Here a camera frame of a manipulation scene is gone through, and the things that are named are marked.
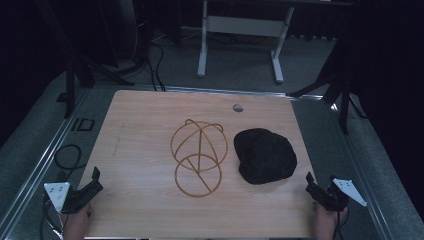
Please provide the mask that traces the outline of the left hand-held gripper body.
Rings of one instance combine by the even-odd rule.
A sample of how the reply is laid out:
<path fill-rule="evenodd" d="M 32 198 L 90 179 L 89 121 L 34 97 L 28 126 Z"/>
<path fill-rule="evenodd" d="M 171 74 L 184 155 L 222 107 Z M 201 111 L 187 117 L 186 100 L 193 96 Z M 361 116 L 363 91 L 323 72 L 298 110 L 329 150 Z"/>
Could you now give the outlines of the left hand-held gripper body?
<path fill-rule="evenodd" d="M 69 182 L 45 183 L 44 189 L 60 214 L 77 213 L 95 197 L 93 189 L 74 190 Z"/>

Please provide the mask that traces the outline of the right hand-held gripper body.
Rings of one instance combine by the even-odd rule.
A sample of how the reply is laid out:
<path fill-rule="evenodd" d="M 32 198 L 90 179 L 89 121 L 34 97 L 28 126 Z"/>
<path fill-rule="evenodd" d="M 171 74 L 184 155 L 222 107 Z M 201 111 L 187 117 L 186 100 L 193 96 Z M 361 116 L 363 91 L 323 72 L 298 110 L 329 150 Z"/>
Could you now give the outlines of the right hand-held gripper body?
<path fill-rule="evenodd" d="M 352 199 L 363 207 L 368 205 L 367 201 L 359 193 L 352 180 L 330 176 L 331 184 L 324 191 L 324 196 L 318 202 L 328 211 L 342 212 Z"/>

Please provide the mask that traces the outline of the black fuzzy hat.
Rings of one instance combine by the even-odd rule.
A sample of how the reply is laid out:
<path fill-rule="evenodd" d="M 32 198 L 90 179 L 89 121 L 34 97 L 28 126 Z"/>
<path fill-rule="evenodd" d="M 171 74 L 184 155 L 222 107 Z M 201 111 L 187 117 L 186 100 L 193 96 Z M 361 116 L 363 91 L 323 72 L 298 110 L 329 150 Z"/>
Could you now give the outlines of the black fuzzy hat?
<path fill-rule="evenodd" d="M 233 145 L 240 161 L 239 173 L 249 184 L 287 179 L 297 167 L 297 156 L 288 139 L 267 129 L 243 130 L 235 135 Z"/>

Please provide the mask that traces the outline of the golden wire hat stand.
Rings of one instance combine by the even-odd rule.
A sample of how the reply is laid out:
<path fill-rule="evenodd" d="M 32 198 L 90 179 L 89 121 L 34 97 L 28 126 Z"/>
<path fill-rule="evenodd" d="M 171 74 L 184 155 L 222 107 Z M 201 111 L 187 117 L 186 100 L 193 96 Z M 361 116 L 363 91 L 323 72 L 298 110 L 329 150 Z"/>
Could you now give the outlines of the golden wire hat stand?
<path fill-rule="evenodd" d="M 174 181 L 182 193 L 201 198 L 220 187 L 229 152 L 221 124 L 185 120 L 171 137 L 170 151 L 176 161 Z"/>

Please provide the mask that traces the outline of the person's right hand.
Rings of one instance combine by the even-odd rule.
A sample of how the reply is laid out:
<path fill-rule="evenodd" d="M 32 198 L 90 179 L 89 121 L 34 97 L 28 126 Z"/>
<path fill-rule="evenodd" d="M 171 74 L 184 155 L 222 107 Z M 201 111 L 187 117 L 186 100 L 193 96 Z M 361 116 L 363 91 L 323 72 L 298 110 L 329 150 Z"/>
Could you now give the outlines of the person's right hand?
<path fill-rule="evenodd" d="M 314 202 L 315 218 L 313 221 L 313 235 L 315 240 L 333 240 L 334 233 L 346 215 L 348 208 L 342 212 L 328 211 L 320 203 Z"/>

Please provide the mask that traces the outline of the person's left hand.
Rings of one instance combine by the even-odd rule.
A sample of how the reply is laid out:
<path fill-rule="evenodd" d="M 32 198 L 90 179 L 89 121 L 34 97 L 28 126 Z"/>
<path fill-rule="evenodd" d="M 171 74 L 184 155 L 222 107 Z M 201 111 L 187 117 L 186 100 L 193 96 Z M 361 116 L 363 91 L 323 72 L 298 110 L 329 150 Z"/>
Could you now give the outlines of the person's left hand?
<path fill-rule="evenodd" d="M 91 212 L 91 204 L 87 204 L 77 213 L 61 215 L 63 240 L 84 240 Z"/>

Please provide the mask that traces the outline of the black tripod stand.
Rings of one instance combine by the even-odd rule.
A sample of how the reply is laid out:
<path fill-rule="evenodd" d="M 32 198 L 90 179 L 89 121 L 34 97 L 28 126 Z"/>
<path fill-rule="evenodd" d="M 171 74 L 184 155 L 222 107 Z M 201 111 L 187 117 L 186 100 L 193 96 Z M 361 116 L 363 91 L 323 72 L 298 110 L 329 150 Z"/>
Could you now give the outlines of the black tripod stand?
<path fill-rule="evenodd" d="M 34 0 L 34 2 L 66 60 L 66 92 L 64 94 L 64 102 L 66 103 L 65 119 L 71 117 L 76 107 L 75 78 L 78 78 L 83 87 L 92 88 L 94 86 L 95 80 L 90 70 L 91 67 L 99 71 L 107 79 L 120 85 L 133 86 L 132 82 L 122 79 L 117 74 L 101 66 L 92 58 L 81 53 L 78 44 L 72 36 L 71 29 L 65 24 L 64 17 L 58 8 L 54 6 L 53 0 Z"/>
<path fill-rule="evenodd" d="M 367 31 L 368 28 L 364 22 L 351 18 L 330 52 L 315 82 L 298 91 L 288 93 L 290 97 L 299 98 L 312 90 L 327 85 L 328 89 L 324 93 L 322 101 L 330 105 L 334 104 L 338 98 L 341 98 L 339 126 L 344 134 L 348 133 L 347 116 L 351 93 L 354 89 L 354 81 L 359 69 L 363 66 Z"/>

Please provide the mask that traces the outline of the silver metal floor rail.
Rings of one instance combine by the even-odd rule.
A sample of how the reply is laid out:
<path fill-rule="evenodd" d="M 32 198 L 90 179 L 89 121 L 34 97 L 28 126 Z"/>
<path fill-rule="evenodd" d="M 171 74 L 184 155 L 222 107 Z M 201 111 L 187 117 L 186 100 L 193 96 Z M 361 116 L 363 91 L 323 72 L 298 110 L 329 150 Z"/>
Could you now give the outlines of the silver metal floor rail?
<path fill-rule="evenodd" d="M 0 239 L 6 239 L 20 219 L 89 91 L 77 91 L 74 109 L 65 118 L 65 103 L 48 90 L 0 148 Z"/>

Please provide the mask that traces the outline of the black square floor bracket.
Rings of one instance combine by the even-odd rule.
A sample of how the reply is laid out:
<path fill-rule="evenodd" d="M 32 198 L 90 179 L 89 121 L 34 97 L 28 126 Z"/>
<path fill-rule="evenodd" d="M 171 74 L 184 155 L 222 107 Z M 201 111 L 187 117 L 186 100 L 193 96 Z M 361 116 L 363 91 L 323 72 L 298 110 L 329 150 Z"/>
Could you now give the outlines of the black square floor bracket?
<path fill-rule="evenodd" d="M 95 125 L 94 119 L 76 118 L 71 126 L 72 131 L 92 131 Z"/>

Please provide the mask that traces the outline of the white metal desk frame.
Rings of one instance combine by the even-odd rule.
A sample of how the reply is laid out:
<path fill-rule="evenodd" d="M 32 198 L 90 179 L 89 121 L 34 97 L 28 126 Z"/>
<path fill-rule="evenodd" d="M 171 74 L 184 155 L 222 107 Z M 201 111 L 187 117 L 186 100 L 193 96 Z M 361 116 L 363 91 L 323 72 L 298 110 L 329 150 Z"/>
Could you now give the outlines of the white metal desk frame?
<path fill-rule="evenodd" d="M 277 46 L 270 52 L 271 63 L 274 71 L 275 81 L 284 81 L 283 71 L 280 64 L 280 54 L 291 23 L 295 8 L 289 7 L 282 21 L 249 19 L 237 17 L 224 17 L 208 14 L 208 0 L 202 0 L 202 28 L 201 48 L 198 60 L 197 76 L 206 75 L 207 66 L 207 34 L 225 33 L 238 35 L 251 35 L 262 37 L 274 37 L 278 39 Z"/>

